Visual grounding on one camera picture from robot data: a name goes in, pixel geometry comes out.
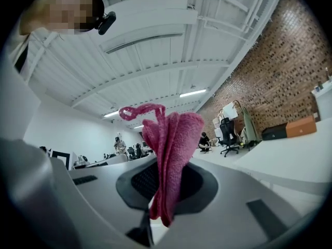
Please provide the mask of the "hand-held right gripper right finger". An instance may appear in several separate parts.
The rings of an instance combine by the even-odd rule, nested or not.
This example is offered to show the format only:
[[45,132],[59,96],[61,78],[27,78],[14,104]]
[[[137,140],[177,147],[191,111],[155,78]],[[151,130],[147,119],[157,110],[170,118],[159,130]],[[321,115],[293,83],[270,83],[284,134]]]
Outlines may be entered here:
[[250,175],[193,158],[183,179],[192,195],[176,206],[156,248],[268,248],[302,216]]

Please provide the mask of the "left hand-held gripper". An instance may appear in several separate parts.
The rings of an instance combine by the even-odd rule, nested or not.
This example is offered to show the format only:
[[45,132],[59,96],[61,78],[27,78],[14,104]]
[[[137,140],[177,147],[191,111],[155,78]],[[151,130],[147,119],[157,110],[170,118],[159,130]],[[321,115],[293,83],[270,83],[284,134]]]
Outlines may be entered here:
[[66,169],[70,170],[71,156],[69,153],[63,153],[53,149],[48,149],[45,146],[40,146],[39,149],[46,153],[48,157],[60,159],[65,165]]

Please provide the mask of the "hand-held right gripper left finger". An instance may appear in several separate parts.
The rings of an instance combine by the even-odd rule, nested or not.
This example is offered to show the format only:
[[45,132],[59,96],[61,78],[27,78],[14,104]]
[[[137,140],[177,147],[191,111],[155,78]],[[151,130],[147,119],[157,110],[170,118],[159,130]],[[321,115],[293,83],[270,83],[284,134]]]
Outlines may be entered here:
[[84,248],[155,248],[149,204],[157,173],[151,157],[69,172]]

